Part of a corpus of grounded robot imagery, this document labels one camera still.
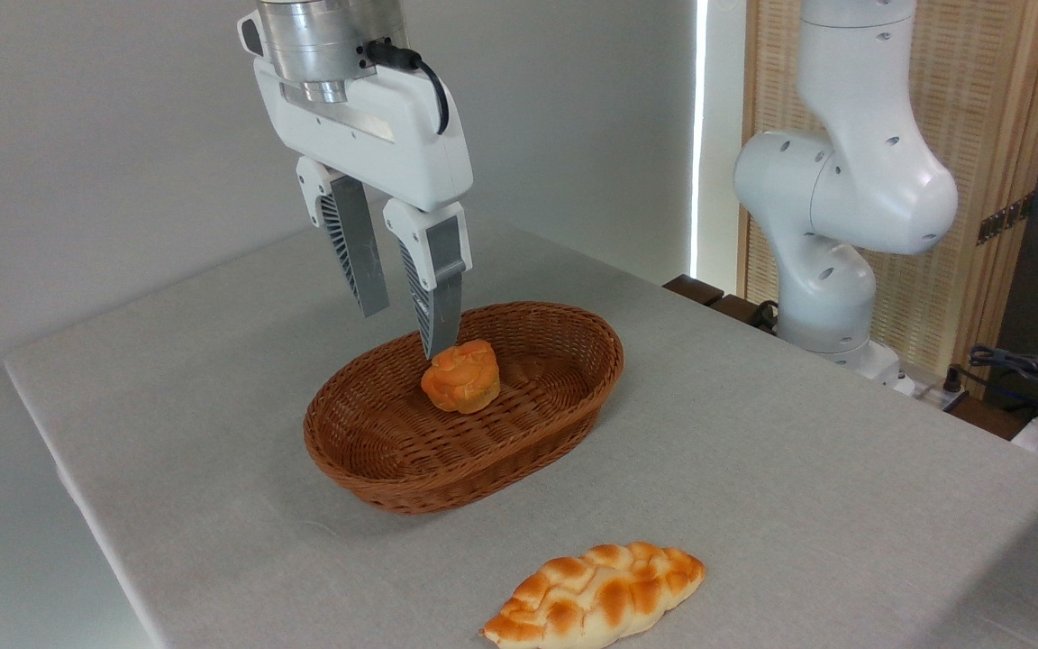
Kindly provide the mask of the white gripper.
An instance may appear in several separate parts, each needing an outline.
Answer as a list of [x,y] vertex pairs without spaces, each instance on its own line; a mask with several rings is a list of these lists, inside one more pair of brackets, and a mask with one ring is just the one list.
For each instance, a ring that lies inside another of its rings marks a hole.
[[306,156],[296,164],[306,210],[328,235],[362,314],[390,305],[366,182],[394,197],[383,216],[399,240],[425,357],[456,345],[462,274],[472,268],[465,210],[457,200],[473,184],[456,103],[448,102],[441,134],[435,87],[424,74],[379,69],[351,79],[346,102],[325,104],[288,85],[264,59],[254,61],[254,71],[277,136]]

